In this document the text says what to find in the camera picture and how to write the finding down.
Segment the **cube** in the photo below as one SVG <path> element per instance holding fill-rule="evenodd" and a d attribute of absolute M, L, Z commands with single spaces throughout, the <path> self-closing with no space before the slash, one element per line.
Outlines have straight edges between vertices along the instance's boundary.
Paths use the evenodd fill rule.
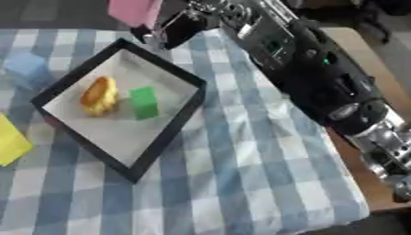
<path fill-rule="evenodd" d="M 7 166 L 32 149 L 30 142 L 0 113 L 0 165 Z"/>
<path fill-rule="evenodd" d="M 136 28 L 141 25 L 154 28 L 162 0 L 110 0 L 108 14 Z"/>
<path fill-rule="evenodd" d="M 159 115 L 154 88 L 144 87 L 130 91 L 131 103 L 136 109 L 137 119 L 154 118 Z"/>
<path fill-rule="evenodd" d="M 32 53 L 11 55 L 4 69 L 10 82 L 30 90 L 39 90 L 52 83 L 46 60 Z"/>

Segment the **floor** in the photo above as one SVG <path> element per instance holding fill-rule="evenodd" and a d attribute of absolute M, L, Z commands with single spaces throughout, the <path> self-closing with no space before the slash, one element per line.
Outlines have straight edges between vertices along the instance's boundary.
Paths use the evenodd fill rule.
<path fill-rule="evenodd" d="M 107 2 L 108 0 L 4 0 L 0 2 L 0 28 L 126 29 L 106 14 Z M 181 3 L 174 1 L 166 1 L 165 6 L 165 15 L 183 7 Z M 375 39 L 372 30 L 364 29 L 361 34 L 411 94 L 411 66 L 403 65 L 403 62 L 411 62 L 411 16 L 382 16 L 382 22 L 394 32 L 390 44 L 382 45 Z M 396 214 L 383 214 L 349 226 L 309 232 L 306 235 L 408 234 L 405 223 L 400 220 Z"/>

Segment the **blue and white cloth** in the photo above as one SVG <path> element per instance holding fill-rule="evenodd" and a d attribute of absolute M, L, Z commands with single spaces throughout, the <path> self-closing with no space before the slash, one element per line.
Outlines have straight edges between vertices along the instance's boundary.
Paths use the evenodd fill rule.
<path fill-rule="evenodd" d="M 117 37 L 3 29 L 0 64 L 32 52 L 60 78 Z M 218 30 L 162 56 L 208 81 L 206 101 L 136 185 L 0 79 L 0 110 L 35 144 L 0 169 L 0 234 L 296 234 L 369 215 L 327 133 Z"/>

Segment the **pink cube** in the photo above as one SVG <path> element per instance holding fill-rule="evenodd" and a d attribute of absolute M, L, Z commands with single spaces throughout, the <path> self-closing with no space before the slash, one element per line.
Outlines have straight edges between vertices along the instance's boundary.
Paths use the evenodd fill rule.
<path fill-rule="evenodd" d="M 145 25 L 152 29 L 162 0 L 110 0 L 108 14 L 130 27 Z"/>

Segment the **green cube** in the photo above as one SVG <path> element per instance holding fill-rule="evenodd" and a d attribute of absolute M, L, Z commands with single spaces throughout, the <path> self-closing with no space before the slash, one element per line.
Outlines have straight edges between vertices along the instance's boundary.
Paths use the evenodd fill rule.
<path fill-rule="evenodd" d="M 159 115 L 154 88 L 148 86 L 129 92 L 131 103 L 136 108 L 137 119 L 154 118 Z"/>

